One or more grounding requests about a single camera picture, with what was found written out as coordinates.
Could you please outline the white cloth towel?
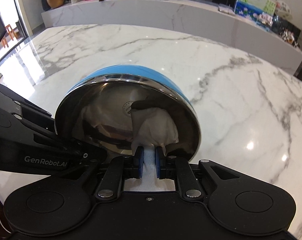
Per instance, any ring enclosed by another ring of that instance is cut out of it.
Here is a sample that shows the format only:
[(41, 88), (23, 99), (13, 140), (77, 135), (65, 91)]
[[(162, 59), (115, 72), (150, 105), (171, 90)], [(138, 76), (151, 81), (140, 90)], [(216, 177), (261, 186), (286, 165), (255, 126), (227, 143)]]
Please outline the white cloth towel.
[(179, 142), (178, 130), (169, 113), (144, 100), (131, 105), (133, 141), (131, 149), (135, 154), (139, 146), (144, 148), (143, 176), (141, 179), (130, 178), (124, 182), (124, 190), (131, 192), (174, 191), (171, 179), (157, 179), (155, 166), (155, 148), (165, 147)]

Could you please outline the blue steel bowl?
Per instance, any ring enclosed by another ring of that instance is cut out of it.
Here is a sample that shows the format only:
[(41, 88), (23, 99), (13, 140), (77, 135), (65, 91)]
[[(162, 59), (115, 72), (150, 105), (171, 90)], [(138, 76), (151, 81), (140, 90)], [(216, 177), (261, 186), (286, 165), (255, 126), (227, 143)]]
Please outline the blue steel bowl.
[(62, 138), (117, 154), (133, 154), (131, 146), (143, 127), (155, 129), (153, 145), (165, 153), (182, 149), (187, 160), (201, 142), (195, 110), (182, 90), (163, 74), (138, 65), (102, 68), (80, 80), (60, 102), (54, 125)]

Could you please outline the orange wooden stool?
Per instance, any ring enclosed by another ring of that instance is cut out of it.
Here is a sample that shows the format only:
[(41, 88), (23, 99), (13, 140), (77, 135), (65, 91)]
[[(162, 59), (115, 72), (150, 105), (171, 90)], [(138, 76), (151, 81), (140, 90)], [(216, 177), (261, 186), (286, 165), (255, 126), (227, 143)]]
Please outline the orange wooden stool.
[[(18, 37), (17, 37), (15, 31), (13, 30), (13, 28), (11, 27), (10, 24), (8, 24), (8, 25), (5, 26), (5, 30), (6, 30), (6, 33), (7, 33), (8, 36), (11, 38), (12, 41), (13, 41), (14, 39), (18, 39)], [(9, 48), (9, 45), (8, 45), (6, 36), (4, 36), (3, 39), (2, 39), (2, 45), (3, 45), (4, 48)]]

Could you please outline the grey set-top box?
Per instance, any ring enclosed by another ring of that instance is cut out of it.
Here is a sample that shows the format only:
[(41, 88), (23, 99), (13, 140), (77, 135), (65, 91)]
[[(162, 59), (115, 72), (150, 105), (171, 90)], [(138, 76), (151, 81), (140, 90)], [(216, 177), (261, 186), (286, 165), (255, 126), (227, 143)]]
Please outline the grey set-top box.
[(235, 15), (234, 9), (229, 5), (219, 4), (218, 11), (227, 15)]

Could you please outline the lotus painting board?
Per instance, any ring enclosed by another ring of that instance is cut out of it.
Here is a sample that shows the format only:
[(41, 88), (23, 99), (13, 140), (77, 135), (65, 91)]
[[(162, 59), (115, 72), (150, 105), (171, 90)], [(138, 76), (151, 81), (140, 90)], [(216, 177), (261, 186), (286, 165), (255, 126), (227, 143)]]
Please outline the lotus painting board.
[(234, 13), (270, 29), (273, 25), (275, 9), (276, 2), (272, 0), (236, 0)]

